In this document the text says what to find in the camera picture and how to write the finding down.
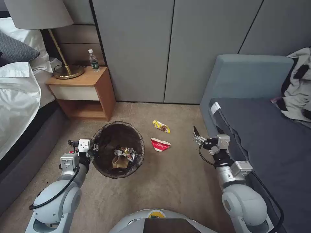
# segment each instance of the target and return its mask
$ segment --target table lamp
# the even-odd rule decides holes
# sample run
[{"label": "table lamp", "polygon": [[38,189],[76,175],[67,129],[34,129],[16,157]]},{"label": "table lamp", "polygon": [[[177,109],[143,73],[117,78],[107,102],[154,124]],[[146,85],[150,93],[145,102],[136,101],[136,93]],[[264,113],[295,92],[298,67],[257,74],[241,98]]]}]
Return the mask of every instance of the table lamp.
[{"label": "table lamp", "polygon": [[84,73],[82,66],[67,64],[51,31],[51,28],[73,24],[62,0],[5,0],[5,4],[15,27],[20,29],[47,29],[49,31],[64,64],[54,71],[54,77],[70,79]]}]

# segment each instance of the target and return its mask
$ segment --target black cable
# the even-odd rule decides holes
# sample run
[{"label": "black cable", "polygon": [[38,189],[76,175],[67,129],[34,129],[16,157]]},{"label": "black cable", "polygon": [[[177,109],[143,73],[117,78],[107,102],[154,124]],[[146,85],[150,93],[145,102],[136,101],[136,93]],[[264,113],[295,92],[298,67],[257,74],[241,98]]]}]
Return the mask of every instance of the black cable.
[{"label": "black cable", "polygon": [[[203,146],[204,143],[206,143],[208,140],[204,141],[201,143],[201,145],[199,146],[199,154],[201,156],[201,158],[207,162],[208,164],[214,166],[214,167],[225,167],[225,166],[229,166],[228,164],[222,164],[222,165],[218,165],[218,164],[214,164],[214,163],[211,163],[209,162],[206,158],[203,157],[203,155],[201,154],[201,148]],[[263,182],[259,179],[259,177],[254,173],[254,172],[251,172],[253,174],[253,176],[258,180],[258,182],[261,184],[261,186],[264,188],[264,190],[267,192],[267,194],[269,195],[269,197],[271,198],[271,200],[275,203],[275,205],[277,206],[277,208],[279,209],[280,211],[280,218],[279,218],[279,221],[277,223],[277,225],[275,227],[273,227],[273,229],[267,233],[276,233],[277,230],[280,229],[280,227],[282,226],[283,224],[283,221],[284,221],[284,212],[281,208],[281,206],[279,205],[279,203],[274,199],[274,197],[272,196],[272,194],[269,192],[269,190],[267,189],[267,187],[263,184]]]},{"label": "black cable", "polygon": [[277,225],[271,230],[269,231],[268,233],[275,233],[277,230],[280,229],[280,227],[282,226],[283,224],[283,221],[284,221],[284,212],[281,208],[281,206],[279,205],[279,203],[274,199],[274,197],[272,196],[272,194],[269,192],[269,190],[267,189],[267,187],[263,184],[263,182],[259,179],[259,177],[254,173],[254,172],[251,172],[252,175],[258,180],[258,182],[262,185],[262,187],[264,188],[264,190],[267,192],[267,194],[269,195],[269,197],[271,198],[271,200],[273,200],[273,202],[275,203],[275,205],[277,206],[277,208],[279,209],[280,211],[280,219],[277,223]]},{"label": "black cable", "polygon": [[28,207],[28,209],[30,210],[34,210],[34,209],[38,209],[42,206],[45,206],[46,204],[49,204],[51,201],[54,201],[56,198],[59,197],[59,195],[61,195],[68,187],[69,185],[72,183],[72,181],[75,179],[75,177],[77,176],[78,172],[80,170],[80,167],[79,165],[77,166],[77,170],[74,174],[74,176],[71,178],[71,180],[68,182],[68,184],[66,184],[66,186],[58,193],[56,194],[54,197],[52,197],[51,199],[47,200],[46,202],[43,202],[42,204],[39,204],[39,205],[36,205],[34,206],[33,203]]},{"label": "black cable", "polygon": [[[63,65],[57,65],[57,66],[63,66]],[[55,71],[55,69],[56,69],[57,66],[54,67],[53,73],[54,73],[54,71]]]},{"label": "black cable", "polygon": [[211,163],[211,162],[209,162],[206,158],[203,157],[203,155],[201,154],[201,148],[202,148],[202,146],[203,146],[206,142],[208,142],[208,141],[209,141],[209,140],[205,140],[205,141],[202,142],[201,145],[199,146],[199,154],[200,154],[201,158],[202,158],[205,162],[207,162],[208,164],[210,164],[210,165],[212,165],[212,166],[214,166],[214,167],[228,167],[229,164],[215,164],[215,163]]}]

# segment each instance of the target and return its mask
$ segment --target yellow sticker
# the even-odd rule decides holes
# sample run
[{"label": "yellow sticker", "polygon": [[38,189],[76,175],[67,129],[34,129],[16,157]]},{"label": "yellow sticker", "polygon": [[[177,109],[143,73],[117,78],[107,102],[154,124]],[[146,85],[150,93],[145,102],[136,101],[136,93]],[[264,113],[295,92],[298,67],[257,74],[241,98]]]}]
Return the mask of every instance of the yellow sticker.
[{"label": "yellow sticker", "polygon": [[165,214],[160,210],[153,210],[149,213],[148,218],[165,218]]}]

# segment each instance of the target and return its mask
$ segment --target gray cabinet door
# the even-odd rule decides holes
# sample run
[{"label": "gray cabinet door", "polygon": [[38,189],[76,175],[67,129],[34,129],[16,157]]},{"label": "gray cabinet door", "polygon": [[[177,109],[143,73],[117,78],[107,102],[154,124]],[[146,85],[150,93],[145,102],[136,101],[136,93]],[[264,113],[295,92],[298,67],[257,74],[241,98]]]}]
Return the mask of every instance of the gray cabinet door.
[{"label": "gray cabinet door", "polygon": [[310,0],[265,0],[240,54],[288,55],[311,46]]},{"label": "gray cabinet door", "polygon": [[163,102],[174,0],[93,0],[119,101]]},{"label": "gray cabinet door", "polygon": [[199,104],[219,54],[237,54],[262,0],[176,0],[166,103]]}]

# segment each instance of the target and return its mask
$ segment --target plastic bottle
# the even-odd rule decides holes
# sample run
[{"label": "plastic bottle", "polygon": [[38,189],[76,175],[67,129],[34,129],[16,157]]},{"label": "plastic bottle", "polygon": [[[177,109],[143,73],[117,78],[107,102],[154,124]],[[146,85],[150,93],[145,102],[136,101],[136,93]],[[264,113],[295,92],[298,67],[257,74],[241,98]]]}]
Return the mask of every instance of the plastic bottle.
[{"label": "plastic bottle", "polygon": [[90,53],[90,62],[91,62],[91,66],[93,68],[93,71],[98,72],[100,70],[99,65],[98,65],[98,60],[97,60],[96,56],[93,54],[92,49],[88,50],[88,52]]}]

